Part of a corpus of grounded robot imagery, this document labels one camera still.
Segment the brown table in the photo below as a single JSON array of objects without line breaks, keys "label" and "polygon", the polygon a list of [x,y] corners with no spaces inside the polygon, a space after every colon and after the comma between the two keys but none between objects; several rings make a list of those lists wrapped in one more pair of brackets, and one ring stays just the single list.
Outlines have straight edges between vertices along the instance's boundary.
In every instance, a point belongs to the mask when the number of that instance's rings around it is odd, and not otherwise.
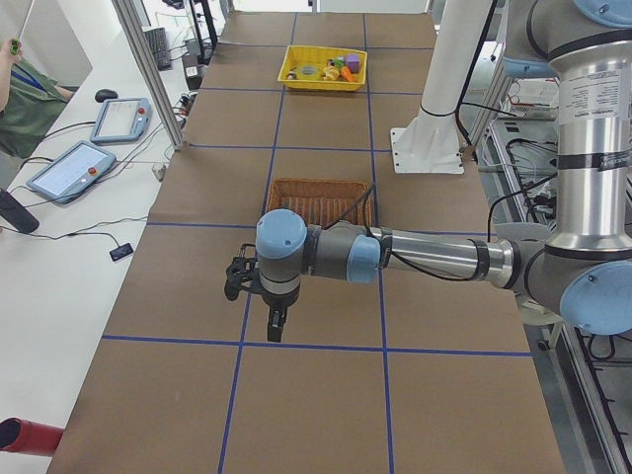
[{"label": "brown table", "polygon": [[[278,177],[374,182],[392,228],[485,231],[470,160],[462,176],[393,172],[431,17],[233,13],[222,40],[48,472],[564,472],[510,292],[305,277],[281,345],[259,297],[223,295]],[[283,89],[291,43],[366,49],[367,85]]]}]

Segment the label on robot arm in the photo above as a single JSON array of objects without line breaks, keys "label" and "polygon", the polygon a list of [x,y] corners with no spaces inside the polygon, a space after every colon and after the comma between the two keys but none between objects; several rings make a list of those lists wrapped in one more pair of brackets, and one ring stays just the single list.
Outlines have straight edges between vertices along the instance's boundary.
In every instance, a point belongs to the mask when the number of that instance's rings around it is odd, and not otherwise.
[{"label": "label on robot arm", "polygon": [[560,83],[560,125],[590,119],[629,119],[630,70],[602,71]]}]

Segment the red mug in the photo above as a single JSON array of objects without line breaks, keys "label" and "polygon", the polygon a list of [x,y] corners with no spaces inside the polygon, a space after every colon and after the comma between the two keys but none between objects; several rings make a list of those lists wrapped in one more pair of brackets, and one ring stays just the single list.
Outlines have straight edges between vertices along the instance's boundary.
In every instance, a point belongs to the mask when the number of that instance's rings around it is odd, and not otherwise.
[{"label": "red mug", "polygon": [[52,456],[59,445],[61,435],[61,428],[9,418],[0,423],[0,451]]}]

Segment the tablet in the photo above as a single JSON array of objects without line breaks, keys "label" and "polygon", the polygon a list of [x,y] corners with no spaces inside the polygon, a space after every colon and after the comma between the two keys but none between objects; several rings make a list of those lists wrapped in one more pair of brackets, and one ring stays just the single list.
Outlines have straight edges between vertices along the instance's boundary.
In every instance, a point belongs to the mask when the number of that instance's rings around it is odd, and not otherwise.
[{"label": "tablet", "polygon": [[147,99],[106,99],[101,106],[90,141],[98,145],[136,141],[151,116]]},{"label": "tablet", "polygon": [[64,204],[81,196],[115,161],[114,153],[80,141],[30,178],[27,186]]}]

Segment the computer mouse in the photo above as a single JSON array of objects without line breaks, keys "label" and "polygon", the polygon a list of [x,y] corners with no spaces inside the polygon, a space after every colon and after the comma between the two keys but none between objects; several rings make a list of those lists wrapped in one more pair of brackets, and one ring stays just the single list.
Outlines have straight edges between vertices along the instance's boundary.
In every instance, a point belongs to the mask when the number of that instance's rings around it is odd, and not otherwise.
[{"label": "computer mouse", "polygon": [[112,89],[99,89],[97,94],[95,94],[95,101],[103,102],[105,99],[117,99],[119,94],[117,91],[113,91]]}]

